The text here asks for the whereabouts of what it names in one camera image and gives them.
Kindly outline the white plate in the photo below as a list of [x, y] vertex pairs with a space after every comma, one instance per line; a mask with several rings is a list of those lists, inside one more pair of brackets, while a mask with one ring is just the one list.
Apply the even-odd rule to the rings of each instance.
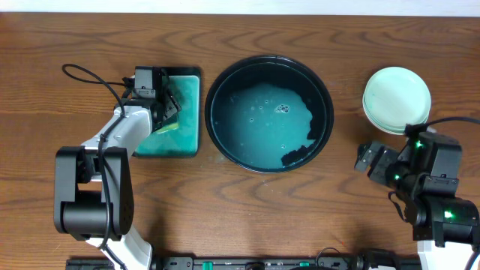
[[417, 109], [380, 108], [371, 109], [364, 105], [364, 114], [367, 120], [379, 131], [392, 135], [403, 135], [408, 124], [424, 124], [430, 115], [430, 111], [418, 111]]

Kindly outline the mint plate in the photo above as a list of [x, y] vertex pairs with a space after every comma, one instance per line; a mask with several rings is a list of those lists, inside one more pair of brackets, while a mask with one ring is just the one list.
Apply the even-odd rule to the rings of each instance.
[[367, 119], [381, 131], [401, 135], [407, 125], [423, 124], [428, 120], [431, 102], [362, 101]]
[[385, 67], [367, 81], [362, 101], [431, 102], [425, 81], [404, 67]]

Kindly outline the green yellow sponge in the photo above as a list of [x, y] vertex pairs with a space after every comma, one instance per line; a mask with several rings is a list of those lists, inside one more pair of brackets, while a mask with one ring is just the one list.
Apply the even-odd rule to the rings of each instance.
[[158, 129], [156, 131], [156, 134], [163, 134], [163, 133], [166, 133], [168, 131], [174, 131], [178, 128], [179, 128], [179, 122], [174, 121], [174, 122], [163, 125], [160, 129]]

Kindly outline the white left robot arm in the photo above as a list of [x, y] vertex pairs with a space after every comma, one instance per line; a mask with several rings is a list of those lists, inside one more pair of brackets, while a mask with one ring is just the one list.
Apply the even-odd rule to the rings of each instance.
[[55, 155], [57, 231], [98, 248], [115, 269], [150, 269], [153, 247], [133, 225], [129, 160], [144, 139], [181, 109], [171, 91], [123, 98], [91, 139], [61, 147]]

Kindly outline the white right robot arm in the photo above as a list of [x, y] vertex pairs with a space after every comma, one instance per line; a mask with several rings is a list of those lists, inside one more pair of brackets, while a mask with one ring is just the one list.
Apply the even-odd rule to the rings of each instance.
[[412, 226], [423, 269], [477, 269], [479, 210], [456, 195], [462, 148], [417, 139], [402, 151], [379, 142], [358, 147], [355, 169], [389, 187], [388, 199]]

